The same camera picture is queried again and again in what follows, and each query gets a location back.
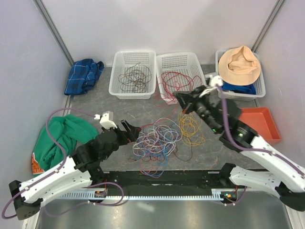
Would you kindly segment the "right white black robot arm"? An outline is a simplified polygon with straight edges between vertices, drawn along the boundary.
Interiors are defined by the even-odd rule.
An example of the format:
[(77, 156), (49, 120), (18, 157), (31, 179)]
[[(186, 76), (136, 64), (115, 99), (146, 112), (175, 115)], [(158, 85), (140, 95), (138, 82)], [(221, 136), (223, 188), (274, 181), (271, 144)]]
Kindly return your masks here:
[(210, 89), (200, 86), (189, 92), (174, 92), (182, 112), (195, 112), (227, 148), (259, 163), (268, 173), (253, 172), (234, 164), (224, 165), (218, 176), (222, 187), (251, 187), (269, 193), (296, 211), (305, 210), (305, 169), (273, 148), (253, 128), (242, 122), (242, 110), (221, 96), (218, 104), (209, 100)]

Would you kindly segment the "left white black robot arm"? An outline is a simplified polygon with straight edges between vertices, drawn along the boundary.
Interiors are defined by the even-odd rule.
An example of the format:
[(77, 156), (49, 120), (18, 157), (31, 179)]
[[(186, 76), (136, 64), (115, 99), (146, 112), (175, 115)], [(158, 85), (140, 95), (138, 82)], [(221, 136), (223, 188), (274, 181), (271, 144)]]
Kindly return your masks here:
[(140, 128), (122, 120), (121, 130), (114, 122), (93, 140), (79, 146), (63, 161), (30, 180), (9, 183), (15, 217), (24, 220), (35, 215), (54, 199), (83, 187), (101, 187), (105, 177), (100, 163), (120, 146), (135, 142)]

